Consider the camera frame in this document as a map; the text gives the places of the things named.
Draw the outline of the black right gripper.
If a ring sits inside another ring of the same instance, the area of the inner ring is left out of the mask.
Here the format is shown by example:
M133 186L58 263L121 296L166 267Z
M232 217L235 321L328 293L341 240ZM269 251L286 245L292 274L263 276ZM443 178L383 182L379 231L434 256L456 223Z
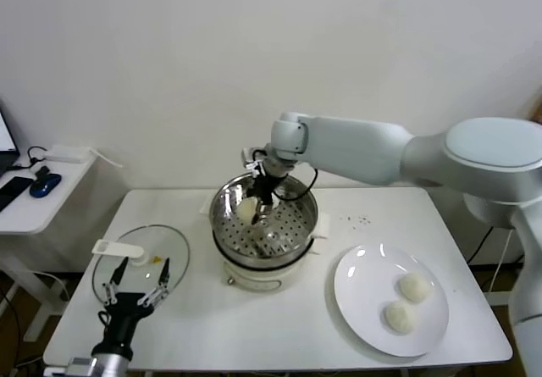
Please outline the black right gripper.
M252 184L247 190L247 196L256 198L253 216L253 224L256 225L273 213L273 192L285 177L267 173L260 163L251 163L250 172Z

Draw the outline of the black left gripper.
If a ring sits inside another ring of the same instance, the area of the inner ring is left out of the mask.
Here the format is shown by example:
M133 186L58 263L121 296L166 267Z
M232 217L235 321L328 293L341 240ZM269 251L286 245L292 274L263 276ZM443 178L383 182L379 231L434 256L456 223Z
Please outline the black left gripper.
M104 319L102 340L93 347L94 352L131 352L131 342L140 320L153 313L169 295L169 264L167 258L158 277L158 285L145 296L143 293L120 292L119 285L124 276L128 258L124 258L113 271L108 283L102 285L105 291L104 309L98 313Z

